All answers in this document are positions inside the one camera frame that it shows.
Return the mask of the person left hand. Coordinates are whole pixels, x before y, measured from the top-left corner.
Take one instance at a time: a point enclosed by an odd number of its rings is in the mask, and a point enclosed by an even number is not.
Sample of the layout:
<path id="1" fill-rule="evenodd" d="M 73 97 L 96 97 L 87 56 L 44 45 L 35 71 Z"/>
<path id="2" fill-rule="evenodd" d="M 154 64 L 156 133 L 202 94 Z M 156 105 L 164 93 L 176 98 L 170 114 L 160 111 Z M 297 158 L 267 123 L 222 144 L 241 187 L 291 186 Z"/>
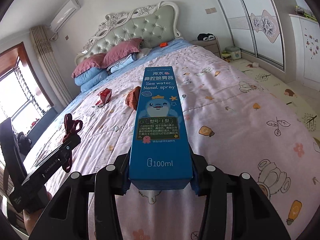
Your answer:
<path id="1" fill-rule="evenodd" d="M 24 225 L 25 229 L 30 235 L 37 223 L 37 220 L 39 219 L 40 215 L 42 214 L 43 209 L 37 210 L 36 212 L 29 213 L 26 210 L 23 210 L 23 220 L 24 220 Z"/>

